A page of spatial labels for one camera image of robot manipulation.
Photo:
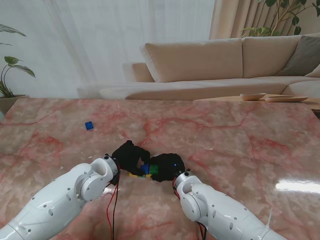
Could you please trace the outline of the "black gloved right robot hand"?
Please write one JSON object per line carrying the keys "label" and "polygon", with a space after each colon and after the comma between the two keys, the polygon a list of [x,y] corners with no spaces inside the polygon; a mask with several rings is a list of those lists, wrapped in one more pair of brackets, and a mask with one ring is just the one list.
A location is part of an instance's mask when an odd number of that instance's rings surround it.
{"label": "black gloved right robot hand", "polygon": [[151,179],[157,182],[173,181],[176,176],[186,171],[182,158],[176,153],[153,156],[150,164],[158,166],[158,172],[151,175]]}

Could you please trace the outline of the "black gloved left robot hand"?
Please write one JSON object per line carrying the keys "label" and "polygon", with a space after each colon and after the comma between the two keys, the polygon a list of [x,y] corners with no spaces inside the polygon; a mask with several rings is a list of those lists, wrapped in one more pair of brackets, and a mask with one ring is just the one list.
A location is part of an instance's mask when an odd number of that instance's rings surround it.
{"label": "black gloved left robot hand", "polygon": [[136,176],[143,176],[145,173],[138,168],[138,162],[142,160],[143,163],[148,163],[150,156],[149,151],[134,145],[131,140],[127,140],[112,153],[111,158],[116,161],[122,170]]}

